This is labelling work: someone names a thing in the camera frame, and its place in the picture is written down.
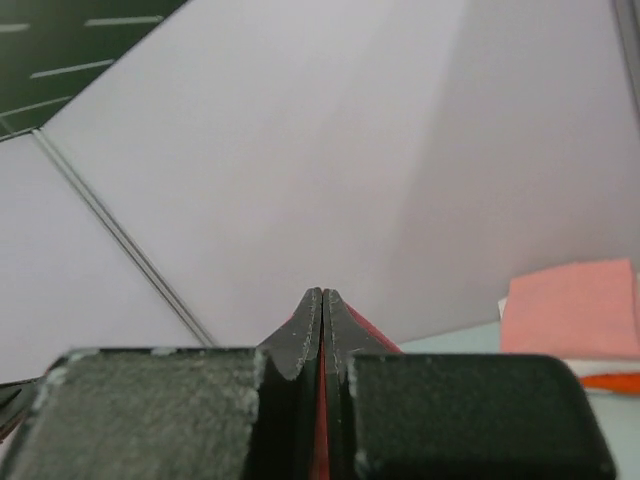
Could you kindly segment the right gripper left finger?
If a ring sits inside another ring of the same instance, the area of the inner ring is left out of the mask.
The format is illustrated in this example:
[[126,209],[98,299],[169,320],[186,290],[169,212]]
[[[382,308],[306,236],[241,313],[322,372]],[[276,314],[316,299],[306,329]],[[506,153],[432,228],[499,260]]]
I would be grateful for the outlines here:
[[80,349],[12,405],[5,479],[305,479],[321,292],[244,348]]

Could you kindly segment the red t shirt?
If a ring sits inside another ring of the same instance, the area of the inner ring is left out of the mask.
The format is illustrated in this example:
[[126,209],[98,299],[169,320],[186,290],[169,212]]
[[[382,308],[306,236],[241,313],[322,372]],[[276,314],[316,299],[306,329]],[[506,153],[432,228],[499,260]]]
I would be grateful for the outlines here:
[[322,292],[319,349],[311,368],[305,479],[353,479],[353,412],[347,364],[359,354],[395,354],[400,348],[351,307],[335,289]]

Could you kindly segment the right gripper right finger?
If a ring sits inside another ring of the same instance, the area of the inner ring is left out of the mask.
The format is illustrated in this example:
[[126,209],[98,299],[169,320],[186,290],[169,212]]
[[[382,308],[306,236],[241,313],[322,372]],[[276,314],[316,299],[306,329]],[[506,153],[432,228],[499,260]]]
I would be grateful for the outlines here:
[[353,479],[612,479],[577,377],[514,354],[359,354],[347,364]]

